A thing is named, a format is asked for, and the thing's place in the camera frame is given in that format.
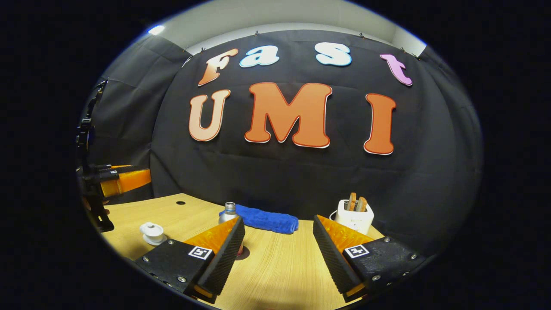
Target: light blue letter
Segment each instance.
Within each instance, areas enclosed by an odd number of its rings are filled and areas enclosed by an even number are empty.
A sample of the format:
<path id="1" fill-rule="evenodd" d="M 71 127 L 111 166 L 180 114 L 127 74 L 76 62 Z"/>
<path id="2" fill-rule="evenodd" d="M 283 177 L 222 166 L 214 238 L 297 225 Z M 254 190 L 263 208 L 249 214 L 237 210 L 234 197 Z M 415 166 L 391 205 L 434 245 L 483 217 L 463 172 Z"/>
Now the light blue letter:
<path id="1" fill-rule="evenodd" d="M 247 52 L 247 57 L 243 58 L 239 65 L 243 68 L 254 67 L 256 65 L 268 66 L 279 60 L 277 46 L 260 46 Z"/>
<path id="2" fill-rule="evenodd" d="M 322 42 L 316 44 L 314 49 L 321 54 L 316 55 L 316 59 L 324 65 L 347 66 L 352 62 L 350 49 L 343 44 Z"/>

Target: wooden table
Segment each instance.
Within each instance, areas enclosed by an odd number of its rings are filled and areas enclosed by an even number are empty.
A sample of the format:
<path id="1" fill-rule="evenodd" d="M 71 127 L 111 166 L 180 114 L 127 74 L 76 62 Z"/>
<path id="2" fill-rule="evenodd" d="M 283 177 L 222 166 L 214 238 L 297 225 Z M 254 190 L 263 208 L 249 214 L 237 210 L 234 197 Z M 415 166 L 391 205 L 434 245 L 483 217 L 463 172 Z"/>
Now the wooden table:
<path id="1" fill-rule="evenodd" d="M 105 207 L 111 212 L 115 230 L 102 236 L 120 255 L 132 260 L 154 248 L 143 240 L 141 224 L 161 225 L 168 238 L 183 242 L 216 226 L 218 213 L 224 209 L 186 194 Z M 290 235 L 245 226 L 243 243 L 250 255 L 234 262 L 222 294 L 211 306 L 224 310 L 323 310 L 350 304 L 344 302 L 331 279 L 312 233 L 313 223 L 300 220 L 299 229 Z M 368 235 L 383 237 L 373 226 Z"/>

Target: metal bottle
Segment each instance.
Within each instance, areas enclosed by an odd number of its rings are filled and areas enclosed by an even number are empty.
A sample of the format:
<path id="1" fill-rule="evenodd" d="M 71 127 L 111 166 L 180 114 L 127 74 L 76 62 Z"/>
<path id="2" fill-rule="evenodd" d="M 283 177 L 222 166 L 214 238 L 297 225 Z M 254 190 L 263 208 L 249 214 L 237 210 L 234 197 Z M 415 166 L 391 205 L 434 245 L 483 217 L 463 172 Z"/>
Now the metal bottle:
<path id="1" fill-rule="evenodd" d="M 224 213 L 220 215 L 220 218 L 218 219 L 218 224 L 222 224 L 224 222 L 228 222 L 232 218 L 236 218 L 238 215 L 235 213 L 235 203 L 233 202 L 226 202 Z M 243 243 L 241 243 L 241 246 L 239 247 L 239 251 L 237 252 L 237 255 L 243 254 Z"/>

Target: white wall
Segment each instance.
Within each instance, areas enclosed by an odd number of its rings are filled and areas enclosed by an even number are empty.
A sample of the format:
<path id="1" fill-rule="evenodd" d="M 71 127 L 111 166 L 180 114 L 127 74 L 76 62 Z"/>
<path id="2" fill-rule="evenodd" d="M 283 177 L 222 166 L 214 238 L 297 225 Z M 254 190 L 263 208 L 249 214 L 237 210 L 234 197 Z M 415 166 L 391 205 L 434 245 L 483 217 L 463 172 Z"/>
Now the white wall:
<path id="1" fill-rule="evenodd" d="M 413 50 L 424 43 L 395 23 L 344 0 L 213 0 L 163 22 L 159 34 L 192 55 L 229 40 L 270 31 L 330 30 Z"/>

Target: rolled towel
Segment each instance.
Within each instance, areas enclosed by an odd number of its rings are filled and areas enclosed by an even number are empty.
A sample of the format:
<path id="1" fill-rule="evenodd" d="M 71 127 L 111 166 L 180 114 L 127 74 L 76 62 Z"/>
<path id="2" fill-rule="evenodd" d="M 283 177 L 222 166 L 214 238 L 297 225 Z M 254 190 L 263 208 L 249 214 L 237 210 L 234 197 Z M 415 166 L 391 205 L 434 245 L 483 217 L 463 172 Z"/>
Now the rolled towel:
<path id="1" fill-rule="evenodd" d="M 299 219 L 289 214 L 267 212 L 242 205 L 235 205 L 235 213 L 243 218 L 245 225 L 254 228 L 284 234 L 292 234 L 299 229 Z"/>

